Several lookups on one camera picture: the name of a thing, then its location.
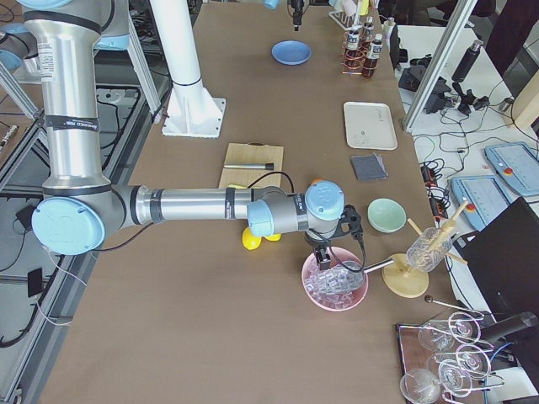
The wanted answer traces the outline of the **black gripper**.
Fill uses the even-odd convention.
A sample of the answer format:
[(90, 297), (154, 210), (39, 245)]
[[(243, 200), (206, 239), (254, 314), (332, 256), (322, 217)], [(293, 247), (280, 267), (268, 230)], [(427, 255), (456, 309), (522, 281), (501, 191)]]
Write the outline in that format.
[(312, 248), (315, 264), (320, 270), (328, 270), (332, 267), (328, 249), (332, 246), (332, 240), (342, 237), (342, 230), (337, 227), (332, 231), (321, 233), (314, 229), (304, 232), (307, 244)]
[[(305, 1), (304, 0), (289, 0), (288, 6), (291, 8), (291, 17), (293, 19), (301, 19), (304, 14)], [(294, 26), (295, 31), (299, 31), (299, 26)]]

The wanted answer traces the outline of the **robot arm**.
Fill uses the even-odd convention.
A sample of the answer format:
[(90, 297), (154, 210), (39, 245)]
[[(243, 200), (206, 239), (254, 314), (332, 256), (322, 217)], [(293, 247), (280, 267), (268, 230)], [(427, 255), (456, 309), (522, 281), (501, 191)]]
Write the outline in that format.
[(245, 220), (258, 237), (301, 231), (318, 265), (350, 218), (341, 188), (311, 185), (303, 194), (261, 189), (150, 189), (129, 185), (131, 167), (104, 175), (94, 52), (129, 45), (126, 1), (24, 1), (25, 27), (36, 38), (50, 175), (31, 225), (55, 253), (79, 255), (117, 231), (172, 220)]

